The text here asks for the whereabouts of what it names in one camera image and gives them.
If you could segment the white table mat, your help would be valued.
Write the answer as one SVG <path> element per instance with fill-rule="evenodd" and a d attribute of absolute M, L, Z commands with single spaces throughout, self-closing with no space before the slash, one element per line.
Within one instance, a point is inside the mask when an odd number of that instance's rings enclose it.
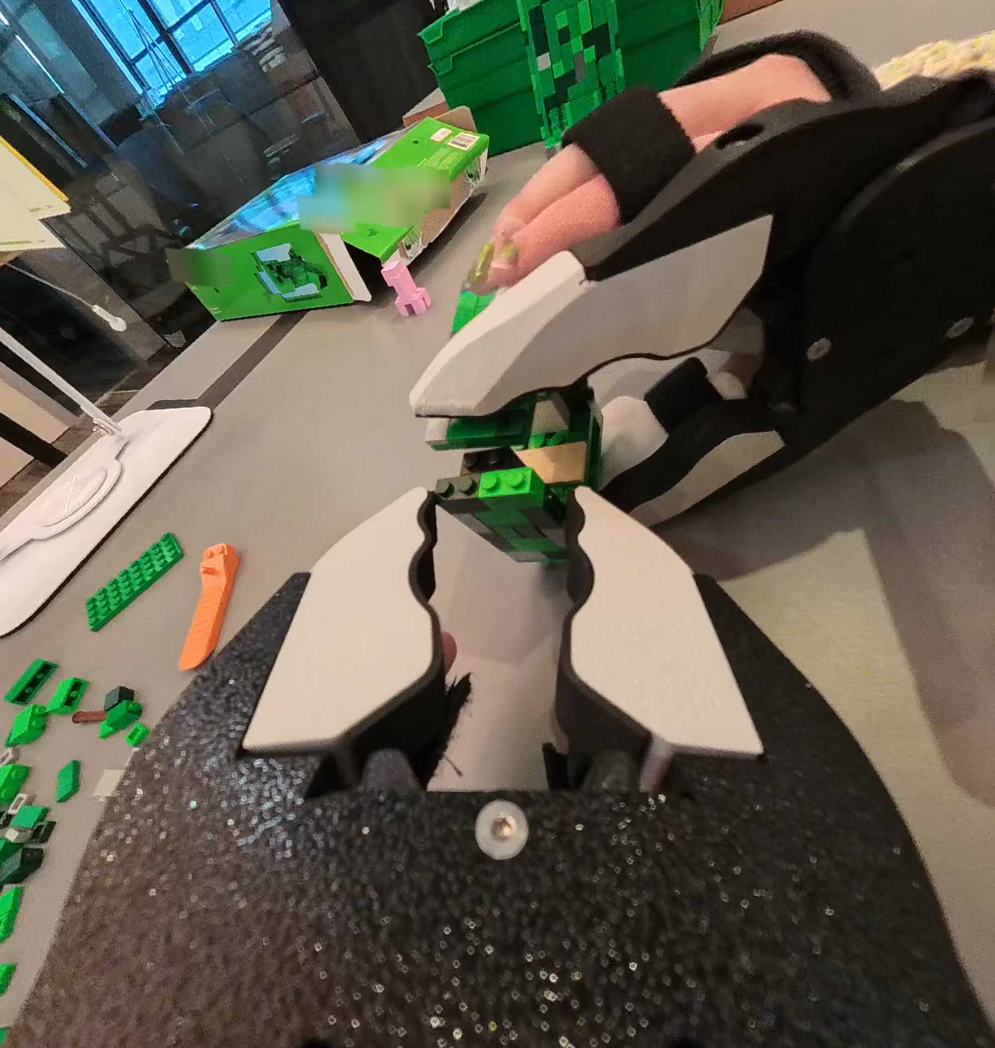
<path fill-rule="evenodd" d="M 0 638 L 29 623 L 55 597 L 75 570 L 176 464 L 183 452 L 198 440 L 211 418 L 212 412 L 207 407 L 181 406 L 152 408 L 118 422 L 127 436 L 127 444 L 120 456 L 118 483 L 108 497 L 73 528 L 53 539 L 24 545 L 0 563 Z M 27 518 L 22 515 L 90 447 L 21 509 L 0 531 L 0 537 L 13 537 L 16 532 L 13 520 L 26 523 Z"/>

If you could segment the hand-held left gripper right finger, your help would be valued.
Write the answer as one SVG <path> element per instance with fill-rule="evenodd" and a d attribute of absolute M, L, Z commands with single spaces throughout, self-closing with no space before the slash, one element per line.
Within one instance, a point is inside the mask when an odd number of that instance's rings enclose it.
<path fill-rule="evenodd" d="M 674 759 L 756 760 L 765 746 L 698 583 L 682 558 L 597 492 L 571 492 L 569 615 L 557 722 L 574 754 L 626 754 L 659 790 Z"/>

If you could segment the lego instruction booklet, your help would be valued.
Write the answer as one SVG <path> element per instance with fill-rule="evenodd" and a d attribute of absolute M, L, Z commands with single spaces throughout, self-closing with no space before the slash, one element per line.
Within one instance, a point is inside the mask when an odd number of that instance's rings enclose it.
<path fill-rule="evenodd" d="M 0 136 L 0 254 L 63 247 L 45 220 L 70 212 L 68 197 Z"/>

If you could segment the orange brick separator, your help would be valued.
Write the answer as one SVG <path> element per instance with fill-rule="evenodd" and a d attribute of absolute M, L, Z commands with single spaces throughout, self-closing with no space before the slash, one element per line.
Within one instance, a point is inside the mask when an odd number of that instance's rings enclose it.
<path fill-rule="evenodd" d="M 201 592 L 178 659 L 180 671 L 197 669 L 215 651 L 240 563 L 235 547 L 228 543 L 213 545 L 202 554 Z"/>

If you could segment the green lego creeper figure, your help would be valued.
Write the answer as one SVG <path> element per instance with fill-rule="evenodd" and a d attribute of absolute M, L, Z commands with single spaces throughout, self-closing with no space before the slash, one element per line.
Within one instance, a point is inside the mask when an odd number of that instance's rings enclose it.
<path fill-rule="evenodd" d="M 464 326 L 421 376 L 414 410 L 426 444 L 458 452 L 457 474 L 438 479 L 438 506 L 518 563 L 568 560 L 569 495 L 598 486 L 603 416 L 568 356 L 543 365 L 539 319 L 516 316 L 517 294 L 463 294 Z"/>

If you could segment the long green lego plate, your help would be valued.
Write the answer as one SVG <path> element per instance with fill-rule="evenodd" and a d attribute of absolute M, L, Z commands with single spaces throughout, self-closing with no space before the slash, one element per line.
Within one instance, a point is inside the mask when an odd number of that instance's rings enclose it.
<path fill-rule="evenodd" d="M 98 633 L 172 570 L 185 556 L 183 547 L 167 532 L 85 602 L 86 623 Z"/>

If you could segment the black box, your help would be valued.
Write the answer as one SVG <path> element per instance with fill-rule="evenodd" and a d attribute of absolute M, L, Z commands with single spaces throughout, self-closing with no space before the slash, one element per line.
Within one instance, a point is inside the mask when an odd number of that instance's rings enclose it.
<path fill-rule="evenodd" d="M 437 89 L 420 32 L 437 19 L 428 1 L 280 1 L 360 141 L 401 127 Z"/>

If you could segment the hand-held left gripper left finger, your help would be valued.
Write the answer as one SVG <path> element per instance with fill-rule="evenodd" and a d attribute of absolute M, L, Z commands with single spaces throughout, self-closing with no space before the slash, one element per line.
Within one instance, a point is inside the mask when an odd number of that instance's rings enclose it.
<path fill-rule="evenodd" d="M 382 749 L 442 732 L 436 498 L 415 487 L 340 539 L 307 586 L 242 737 L 255 757 L 317 755 L 323 786 L 356 784 Z"/>

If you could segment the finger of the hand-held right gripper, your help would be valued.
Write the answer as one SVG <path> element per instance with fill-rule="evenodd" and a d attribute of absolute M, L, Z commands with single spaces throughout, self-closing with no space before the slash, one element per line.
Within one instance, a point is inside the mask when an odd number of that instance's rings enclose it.
<path fill-rule="evenodd" d="M 662 422 L 640 398 L 603 409 L 599 492 L 645 526 L 656 526 L 722 492 L 784 449 L 747 400 L 715 400 Z"/>
<path fill-rule="evenodd" d="M 569 252 L 554 255 L 450 339 L 409 394 L 413 414 L 485 416 L 610 361 L 671 359 L 710 344 L 764 269 L 772 221 L 601 280 Z"/>

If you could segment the tall green creeper figure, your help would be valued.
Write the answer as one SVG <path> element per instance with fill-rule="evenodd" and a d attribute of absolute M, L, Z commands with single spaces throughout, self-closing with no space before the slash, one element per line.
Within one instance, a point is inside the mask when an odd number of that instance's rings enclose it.
<path fill-rule="evenodd" d="M 556 151 L 574 124 L 626 89 L 617 1 L 518 1 L 541 139 Z"/>

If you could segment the white booklet stand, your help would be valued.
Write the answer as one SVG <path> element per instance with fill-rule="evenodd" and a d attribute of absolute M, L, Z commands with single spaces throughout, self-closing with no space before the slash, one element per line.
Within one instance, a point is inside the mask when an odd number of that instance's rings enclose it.
<path fill-rule="evenodd" d="M 13 520 L 15 534 L 9 539 L 0 537 L 1 563 L 7 556 L 13 556 L 24 545 L 53 539 L 73 528 L 108 497 L 118 483 L 122 474 L 120 456 L 127 444 L 127 436 L 107 413 L 98 409 L 96 403 L 86 398 L 74 386 L 23 347 L 1 326 L 0 341 L 8 346 L 20 361 L 24 361 L 64 395 L 75 401 L 85 415 L 93 420 L 99 436 L 98 442 L 75 460 L 75 463 L 22 515 L 27 518 L 26 523 L 19 523 L 18 519 Z"/>

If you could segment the person's right forearm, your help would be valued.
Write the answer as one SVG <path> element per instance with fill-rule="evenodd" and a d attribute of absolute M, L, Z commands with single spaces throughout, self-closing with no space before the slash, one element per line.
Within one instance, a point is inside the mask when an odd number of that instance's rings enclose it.
<path fill-rule="evenodd" d="M 995 31 L 930 42 L 872 69 L 884 89 L 911 78 L 946 80 L 970 72 L 995 74 Z"/>

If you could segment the stack of green crates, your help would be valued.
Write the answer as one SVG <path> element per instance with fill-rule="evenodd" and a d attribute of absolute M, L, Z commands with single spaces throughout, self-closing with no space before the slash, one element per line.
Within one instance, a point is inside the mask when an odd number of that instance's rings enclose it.
<path fill-rule="evenodd" d="M 517 1 L 459 2 L 420 32 L 450 107 L 468 107 L 493 154 L 543 141 Z M 693 68 L 723 1 L 617 1 L 626 89 L 665 90 Z"/>

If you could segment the pink lego pig figure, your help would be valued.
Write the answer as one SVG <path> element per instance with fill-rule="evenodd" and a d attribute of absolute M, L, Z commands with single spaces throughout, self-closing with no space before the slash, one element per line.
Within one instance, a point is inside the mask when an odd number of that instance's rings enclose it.
<path fill-rule="evenodd" d="M 392 255 L 382 265 L 382 278 L 395 294 L 395 305 L 401 316 L 417 316 L 431 307 L 427 289 L 414 281 L 399 255 Z"/>

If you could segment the green lego set box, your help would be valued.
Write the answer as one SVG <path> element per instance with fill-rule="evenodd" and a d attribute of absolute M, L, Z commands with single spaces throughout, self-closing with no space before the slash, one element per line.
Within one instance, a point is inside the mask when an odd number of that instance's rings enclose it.
<path fill-rule="evenodd" d="M 171 275 L 217 321 L 369 302 L 448 228 L 486 175 L 467 107 L 282 176 L 186 248 Z"/>

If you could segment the pile of small green bricks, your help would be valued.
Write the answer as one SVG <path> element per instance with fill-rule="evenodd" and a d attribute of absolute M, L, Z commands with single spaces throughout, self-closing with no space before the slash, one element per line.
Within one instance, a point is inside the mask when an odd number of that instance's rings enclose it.
<path fill-rule="evenodd" d="M 0 751 L 0 1046 L 29 997 L 105 802 L 150 738 L 132 687 L 98 694 L 37 658 L 4 696 Z"/>

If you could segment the person's right hand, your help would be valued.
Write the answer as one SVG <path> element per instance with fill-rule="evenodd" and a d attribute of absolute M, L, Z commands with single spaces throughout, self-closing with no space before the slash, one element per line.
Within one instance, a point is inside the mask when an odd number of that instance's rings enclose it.
<path fill-rule="evenodd" d="M 662 91 L 659 99 L 699 151 L 769 108 L 796 99 L 825 103 L 831 95 L 802 59 L 764 54 L 733 72 Z M 476 294 L 511 286 L 553 255 L 621 222 L 609 181 L 579 145 L 565 146 L 501 211 L 468 285 Z"/>

